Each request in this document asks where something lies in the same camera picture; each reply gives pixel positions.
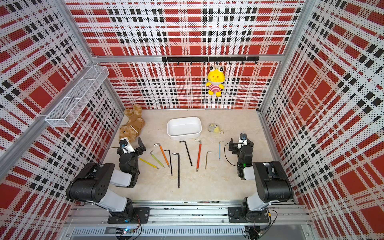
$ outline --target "frog plush keychain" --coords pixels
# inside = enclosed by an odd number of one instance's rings
[[[206,84],[209,87],[208,94],[213,95],[216,93],[217,97],[221,96],[221,90],[224,89],[223,82],[225,80],[224,67],[219,66],[215,69],[214,66],[209,67],[208,82]]]
[[[210,132],[214,132],[214,133],[224,134],[224,131],[223,131],[223,130],[220,130],[220,128],[218,127],[218,125],[216,125],[216,124],[214,124],[214,123],[209,124],[208,131],[210,131]]]

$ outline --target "teddy bear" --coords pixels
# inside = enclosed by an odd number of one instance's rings
[[[142,108],[138,104],[132,106],[132,109],[125,109],[124,115],[129,117],[126,124],[120,127],[119,139],[128,138],[129,142],[134,142],[136,137],[140,135],[141,129],[145,125],[144,119],[141,118]]]

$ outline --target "marble floor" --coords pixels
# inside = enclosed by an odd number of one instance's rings
[[[197,139],[202,141],[200,166],[196,172],[197,155],[199,143],[194,139],[187,139],[189,153],[192,164],[190,165],[185,144],[174,141],[167,135],[167,122],[173,118],[183,118],[196,116],[202,123],[202,132]],[[147,148],[140,157],[160,169],[155,169],[139,160],[140,175],[134,188],[120,188],[110,186],[114,192],[132,200],[236,200],[252,195],[256,192],[256,184],[253,180],[242,181],[237,176],[236,167],[230,165],[224,156],[224,145],[231,138],[236,142],[240,133],[246,133],[247,138],[254,143],[253,161],[272,161],[272,155],[268,148],[262,126],[255,110],[223,110],[223,109],[189,109],[189,110],[143,110],[142,117],[146,125],[142,129],[140,137]],[[122,124],[128,121],[124,116]],[[208,131],[210,123],[216,123],[224,131],[223,135]],[[119,146],[119,134],[116,134],[111,147]],[[224,141],[221,147],[221,160],[218,159],[218,144]],[[164,157],[158,146],[160,143],[164,150],[170,149],[172,152],[180,154],[180,188],[177,188],[177,156],[172,155],[173,176],[170,169],[166,166]],[[137,139],[132,143],[137,147]],[[162,168],[153,159],[150,152],[164,164]],[[207,169],[205,170],[205,156],[208,154]],[[232,155],[226,147],[228,160],[236,164],[237,156]],[[114,163],[118,166],[119,155],[116,148],[109,149],[104,163]]]

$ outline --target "metal frame post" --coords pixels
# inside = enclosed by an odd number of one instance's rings
[[[81,33],[80,29],[77,27],[77,24],[74,18],[72,17],[71,11],[66,6],[63,0],[53,0],[53,2],[58,8],[60,15],[63,17],[69,29],[73,33],[73,36],[76,38],[76,41],[79,44],[80,48],[83,50],[88,60],[91,63],[93,63],[93,56],[91,55],[91,49],[88,43],[86,42],[85,38],[83,37],[83,34]]]
[[[260,105],[260,111],[262,115],[265,115],[265,110],[268,107],[268,103],[271,100],[271,97],[273,96],[276,87],[278,86],[281,78],[284,77],[284,73],[286,72],[286,69],[288,68],[291,60],[291,56],[293,54],[293,51],[296,48],[297,43],[300,40],[301,32],[306,26],[306,23],[309,19],[310,13],[312,12],[312,9],[316,6],[316,2],[312,0],[306,0],[303,5],[303,10],[295,24],[295,28],[292,31],[292,38],[289,40],[285,51],[284,51],[284,60],[281,62],[281,64],[278,66],[275,75],[272,78],[272,81],[270,83],[270,86],[264,96],[264,99],[262,101],[262,104]]]

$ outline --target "red plaid pattern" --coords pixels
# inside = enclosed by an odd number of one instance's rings
[[[50,1],[0,5],[0,155],[88,64]]]
[[[0,181],[1,239],[55,239],[74,204],[65,190],[99,162],[122,114],[101,86],[69,128],[47,127]]]
[[[206,77],[213,63],[103,63],[124,105],[155,108],[257,109],[277,62],[219,63],[225,82],[220,97],[208,95]]]
[[[266,113],[324,239],[384,238],[383,1],[319,1]]]
[[[96,56],[282,54],[304,4],[65,2]]]

